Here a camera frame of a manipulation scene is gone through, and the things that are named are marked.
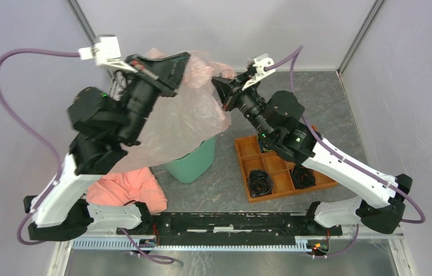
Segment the translucent pink trash bag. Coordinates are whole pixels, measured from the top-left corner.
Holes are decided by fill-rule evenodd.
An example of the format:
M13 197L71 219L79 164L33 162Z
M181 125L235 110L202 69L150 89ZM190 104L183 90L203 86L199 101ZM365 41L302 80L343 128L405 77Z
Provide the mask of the translucent pink trash bag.
M127 156L111 171L125 173L168 163L226 131L231 116L222 110L211 79L235 75L232 67L211 60L206 52L191 51L178 95L157 100L138 138L140 145L125 146Z

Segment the green plastic trash bin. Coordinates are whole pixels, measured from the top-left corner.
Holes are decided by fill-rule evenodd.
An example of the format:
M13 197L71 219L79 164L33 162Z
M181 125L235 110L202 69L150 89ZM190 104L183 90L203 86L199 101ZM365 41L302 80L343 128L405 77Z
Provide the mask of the green plastic trash bin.
M215 142L216 137L213 136L203 141L191 153L165 163L163 166L179 182L191 183L212 165L215 159Z

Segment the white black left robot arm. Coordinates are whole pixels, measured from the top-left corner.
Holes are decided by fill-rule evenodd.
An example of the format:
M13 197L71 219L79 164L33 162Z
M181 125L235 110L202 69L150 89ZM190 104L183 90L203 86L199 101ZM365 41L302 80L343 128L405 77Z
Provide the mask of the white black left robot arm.
M127 155L126 147L139 145L157 99L177 95L189 59L187 52L160 59L130 55L120 99L93 86L77 94L67 110L77 136L61 176L40 195L24 198L25 211L32 216L31 240L65 242L87 231L111 228L138 234L151 230L153 219L145 203L106 206L88 202L83 195Z

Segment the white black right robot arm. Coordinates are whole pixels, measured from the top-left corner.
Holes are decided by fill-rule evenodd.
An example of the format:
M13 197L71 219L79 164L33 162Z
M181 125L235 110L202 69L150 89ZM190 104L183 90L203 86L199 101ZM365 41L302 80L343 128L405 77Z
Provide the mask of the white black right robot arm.
M211 80L223 110L237 108L260 137L281 159L319 172L353 191L356 196L337 202L312 204L304 219L305 230L318 235L326 228L361 223L392 234L403 219L405 195L412 179L379 172L338 150L327 139L300 121L305 108L289 91L275 92L268 101L237 79Z

